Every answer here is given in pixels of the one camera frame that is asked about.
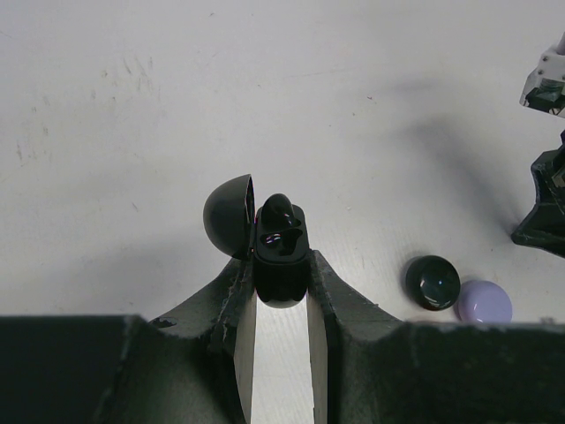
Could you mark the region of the black earbud top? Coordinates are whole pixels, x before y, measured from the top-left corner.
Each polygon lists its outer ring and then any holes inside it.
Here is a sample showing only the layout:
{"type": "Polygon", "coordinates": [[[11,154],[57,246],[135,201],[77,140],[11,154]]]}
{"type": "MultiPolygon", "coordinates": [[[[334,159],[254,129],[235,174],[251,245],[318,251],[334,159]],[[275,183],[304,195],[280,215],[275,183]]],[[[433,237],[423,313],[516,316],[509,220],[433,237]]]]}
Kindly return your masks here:
{"type": "Polygon", "coordinates": [[[261,221],[272,230],[294,227],[297,219],[290,199],[282,193],[271,195],[262,207],[261,221]]]}

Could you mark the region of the purple charging case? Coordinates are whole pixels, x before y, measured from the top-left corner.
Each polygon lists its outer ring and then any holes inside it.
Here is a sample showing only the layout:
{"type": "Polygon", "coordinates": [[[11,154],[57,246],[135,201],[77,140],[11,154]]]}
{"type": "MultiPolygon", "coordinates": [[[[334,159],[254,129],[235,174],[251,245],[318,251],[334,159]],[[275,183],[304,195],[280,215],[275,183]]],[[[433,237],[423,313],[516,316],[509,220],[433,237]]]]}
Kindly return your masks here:
{"type": "Polygon", "coordinates": [[[513,318],[513,305],[507,292],[486,280],[464,283],[455,310],[462,322],[509,323],[513,318]]]}

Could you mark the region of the black charging case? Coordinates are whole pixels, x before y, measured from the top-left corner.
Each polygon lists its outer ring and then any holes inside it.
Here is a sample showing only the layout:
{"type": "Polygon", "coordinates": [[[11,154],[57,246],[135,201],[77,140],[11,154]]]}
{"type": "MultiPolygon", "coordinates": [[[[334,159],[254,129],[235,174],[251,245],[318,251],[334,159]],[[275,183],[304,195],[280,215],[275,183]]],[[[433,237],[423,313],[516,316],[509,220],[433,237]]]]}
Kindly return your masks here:
{"type": "Polygon", "coordinates": [[[293,204],[296,225],[272,230],[255,207],[252,176],[233,178],[214,189],[203,208],[211,243],[233,259],[252,264],[252,282],[260,300],[272,308],[294,307],[306,294],[309,238],[302,208],[293,204]]]}
{"type": "Polygon", "coordinates": [[[452,307],[461,291],[461,279],[452,263],[443,257],[425,255],[414,259],[404,278],[409,297],[429,311],[452,307]]]}

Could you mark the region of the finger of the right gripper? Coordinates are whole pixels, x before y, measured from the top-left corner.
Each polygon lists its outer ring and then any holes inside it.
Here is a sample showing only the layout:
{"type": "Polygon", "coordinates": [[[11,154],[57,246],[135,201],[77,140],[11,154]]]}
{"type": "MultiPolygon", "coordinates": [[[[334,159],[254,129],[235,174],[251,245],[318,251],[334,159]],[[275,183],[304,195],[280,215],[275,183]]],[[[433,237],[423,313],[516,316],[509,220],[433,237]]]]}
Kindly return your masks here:
{"type": "Polygon", "coordinates": [[[513,230],[519,246],[564,256],[564,148],[546,151],[531,165],[536,199],[531,212],[513,230]]]}

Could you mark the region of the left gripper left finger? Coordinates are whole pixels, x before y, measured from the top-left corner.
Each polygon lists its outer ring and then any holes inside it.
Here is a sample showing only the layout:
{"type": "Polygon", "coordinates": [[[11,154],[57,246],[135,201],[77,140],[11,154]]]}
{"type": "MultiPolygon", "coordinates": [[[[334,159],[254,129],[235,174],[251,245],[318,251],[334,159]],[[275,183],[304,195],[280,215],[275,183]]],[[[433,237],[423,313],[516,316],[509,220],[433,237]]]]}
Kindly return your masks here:
{"type": "Polygon", "coordinates": [[[256,297],[252,265],[151,320],[5,316],[4,423],[247,423],[256,297]]]}

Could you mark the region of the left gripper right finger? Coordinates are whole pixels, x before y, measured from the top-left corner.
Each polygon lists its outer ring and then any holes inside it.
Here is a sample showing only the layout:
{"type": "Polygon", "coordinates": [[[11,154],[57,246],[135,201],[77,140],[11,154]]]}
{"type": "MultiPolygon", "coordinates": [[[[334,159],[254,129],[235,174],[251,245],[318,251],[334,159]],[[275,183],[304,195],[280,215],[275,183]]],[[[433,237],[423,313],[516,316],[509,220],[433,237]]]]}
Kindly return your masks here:
{"type": "Polygon", "coordinates": [[[403,322],[309,262],[316,422],[563,422],[561,325],[403,322]]]}

